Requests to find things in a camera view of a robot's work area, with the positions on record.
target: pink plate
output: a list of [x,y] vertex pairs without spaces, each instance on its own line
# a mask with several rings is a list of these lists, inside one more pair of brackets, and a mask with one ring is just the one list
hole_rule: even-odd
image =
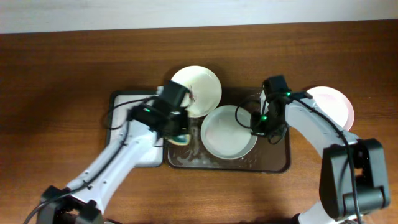
[[318,106],[338,125],[349,130],[354,124],[354,108],[340,91],[326,86],[318,86],[307,91]]

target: brown tray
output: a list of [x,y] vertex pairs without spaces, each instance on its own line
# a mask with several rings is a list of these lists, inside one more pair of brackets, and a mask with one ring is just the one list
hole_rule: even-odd
[[[238,105],[243,100],[258,99],[261,88],[224,88],[219,106]],[[246,107],[249,112],[259,110],[259,105]],[[174,168],[235,170],[280,174],[290,167],[289,131],[280,143],[271,145],[266,138],[258,137],[256,145],[245,156],[234,160],[220,159],[210,154],[200,139],[200,127],[205,118],[190,119],[192,139],[187,146],[164,145],[164,160]]]

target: white wall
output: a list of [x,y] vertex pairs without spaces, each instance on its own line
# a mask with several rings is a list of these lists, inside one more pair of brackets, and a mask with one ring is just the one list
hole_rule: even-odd
[[0,0],[0,33],[398,18],[398,0]]

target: wooden table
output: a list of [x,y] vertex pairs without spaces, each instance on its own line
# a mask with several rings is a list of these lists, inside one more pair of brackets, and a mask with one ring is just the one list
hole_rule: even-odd
[[[227,87],[283,73],[326,85],[355,109],[352,131],[382,142],[392,203],[369,223],[398,222],[398,21],[0,35],[1,223],[21,223],[49,186],[64,187],[103,150],[114,90],[154,89],[187,65]],[[321,159],[291,131],[281,175],[133,170],[105,217],[123,223],[238,223],[290,218],[318,200]]]

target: wooden surface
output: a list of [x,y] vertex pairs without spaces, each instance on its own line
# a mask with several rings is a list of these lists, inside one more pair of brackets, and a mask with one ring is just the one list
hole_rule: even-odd
[[[326,85],[355,109],[351,129],[382,142],[392,203],[369,223],[398,223],[398,21],[0,35],[0,223],[21,223],[49,186],[64,187],[103,150],[114,90],[154,89],[202,65],[223,86],[285,74]],[[318,200],[321,159],[295,130],[281,175],[133,170],[105,213],[123,223],[290,218]]]

